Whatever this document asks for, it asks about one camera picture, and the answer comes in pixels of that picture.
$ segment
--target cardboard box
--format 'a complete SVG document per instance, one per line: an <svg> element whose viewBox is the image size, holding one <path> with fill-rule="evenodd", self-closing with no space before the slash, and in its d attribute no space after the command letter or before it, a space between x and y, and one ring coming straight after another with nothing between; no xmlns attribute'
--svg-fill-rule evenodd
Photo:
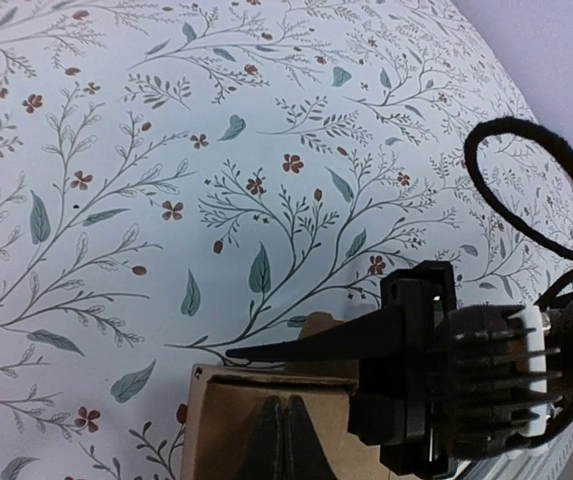
<svg viewBox="0 0 573 480"><path fill-rule="evenodd" d="M300 336L336 323L330 315L313 314ZM304 399L338 479L397 478L379 463L378 447L347 432L349 396L356 387L356 362L289 364L284 371L195 366L181 478L233 480L264 400L276 395L285 405L293 394Z"/></svg>

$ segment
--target floral pattern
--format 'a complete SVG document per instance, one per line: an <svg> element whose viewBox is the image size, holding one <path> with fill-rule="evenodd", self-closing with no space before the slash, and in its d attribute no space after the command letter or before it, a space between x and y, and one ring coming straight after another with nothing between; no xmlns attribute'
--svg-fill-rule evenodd
<svg viewBox="0 0 573 480"><path fill-rule="evenodd" d="M449 0L0 0L0 479L178 480L194 363L375 308L397 268L533 301L573 265L462 161L507 114L532 119ZM480 157L573 248L554 162Z"/></svg>

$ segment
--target red flower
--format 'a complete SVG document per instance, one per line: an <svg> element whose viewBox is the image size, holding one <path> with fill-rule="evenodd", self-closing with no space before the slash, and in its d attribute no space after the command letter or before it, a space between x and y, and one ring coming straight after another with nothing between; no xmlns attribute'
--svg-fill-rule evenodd
<svg viewBox="0 0 573 480"><path fill-rule="evenodd" d="M36 108L43 105L42 96L31 93L26 100L22 102L22 106L26 107L28 113L33 113Z"/></svg>
<svg viewBox="0 0 573 480"><path fill-rule="evenodd" d="M254 180L249 178L248 185L246 185L246 190L248 190L251 195L262 195L266 193L262 183L263 182L261 178L255 178Z"/></svg>
<svg viewBox="0 0 573 480"><path fill-rule="evenodd" d="M86 88L84 88L84 92L88 93L89 95L95 95L95 93L99 92L102 87L99 85L95 85L95 82L90 82Z"/></svg>
<svg viewBox="0 0 573 480"><path fill-rule="evenodd" d="M410 185L410 177L405 173L400 172L399 176L397 177L397 181L402 185L402 187L407 187Z"/></svg>
<svg viewBox="0 0 573 480"><path fill-rule="evenodd" d="M133 273L135 275L137 275L138 277L141 277L143 275L146 275L146 273L148 273L148 270L146 270L146 267L144 267L143 265L135 265L133 268Z"/></svg>
<svg viewBox="0 0 573 480"><path fill-rule="evenodd" d="M195 142L193 146L197 150L199 150L202 147L208 146L208 139L206 138L205 133L202 133L199 137L197 135L193 135L192 137L190 137L190 141Z"/></svg>
<svg viewBox="0 0 573 480"><path fill-rule="evenodd" d="M184 425L186 423L186 417L188 416L188 405L182 403L179 408L177 409L177 422L180 425Z"/></svg>
<svg viewBox="0 0 573 480"><path fill-rule="evenodd" d="M100 417L100 413L97 410L91 410L90 412L86 410L86 407L80 407L77 410L79 418L75 419L75 426L77 428L88 428L89 433L95 433L99 430L99 427L94 422Z"/></svg>
<svg viewBox="0 0 573 480"><path fill-rule="evenodd" d="M73 13L73 18L75 20L83 20L84 18L86 18L88 15L90 15L90 13L88 13L87 10L78 10L75 13Z"/></svg>
<svg viewBox="0 0 573 480"><path fill-rule="evenodd" d="M162 213L162 218L164 220L170 220L171 217L173 220L181 220L183 218L181 211L184 209L184 204L182 202L176 203L173 207L173 204L170 203L170 200L166 200L164 203L162 203L162 208L166 210L164 213Z"/></svg>
<svg viewBox="0 0 573 480"><path fill-rule="evenodd" d="M289 155L288 153L284 155L284 164L282 167L285 172L292 171L293 173L299 173L299 171L304 168L304 162L301 161L299 155Z"/></svg>
<svg viewBox="0 0 573 480"><path fill-rule="evenodd" d="M70 182L70 186L71 188L79 187L80 190L88 190L88 184L93 181L92 175L84 176L84 172L81 170L75 172L75 178L76 180Z"/></svg>
<svg viewBox="0 0 573 480"><path fill-rule="evenodd" d="M384 259L381 257L381 255L370 257L370 267L368 267L368 273L371 275L381 275L384 273L385 268L386 264L384 263Z"/></svg>

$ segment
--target black wire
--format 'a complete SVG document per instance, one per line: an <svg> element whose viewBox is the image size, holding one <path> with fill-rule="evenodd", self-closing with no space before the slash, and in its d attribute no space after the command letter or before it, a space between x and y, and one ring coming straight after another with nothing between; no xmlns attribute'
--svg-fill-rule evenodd
<svg viewBox="0 0 573 480"><path fill-rule="evenodd" d="M520 120L513 117L499 118L497 120L492 120L490 122L485 122L477 125L477 127L473 129L473 131L469 134L469 136L466 138L466 141L464 142L464 158L466 161L466 168L468 169L468 173L473 180L473 184L482 195L484 200L486 200L486 202L490 205L490 207L499 215L501 215L515 229L536 241L541 246L548 248L563 258L573 260L573 250L570 250L558 244L557 242L546 238L544 235L534 230L521 218L517 217L510 210L508 210L508 208L506 208L497 199L488 185L486 185L477 164L477 149L479 144L487 137L502 134L513 134L528 140L532 140L539 144L557 161L557 163L559 163L559 165L566 171L572 181L573 149L563 138L552 133L545 127L527 120ZM562 276L557 282L555 282L555 284L551 286L549 290L544 294L546 295L544 300L548 301L550 295L547 294L550 291L561 291L565 286L572 283L572 281L573 271L568 272L565 276ZM573 395L567 407L552 420L543 435L531 438L523 437L519 442L519 445L514 446L534 448L546 444L563 430L565 430L572 421Z"/></svg>

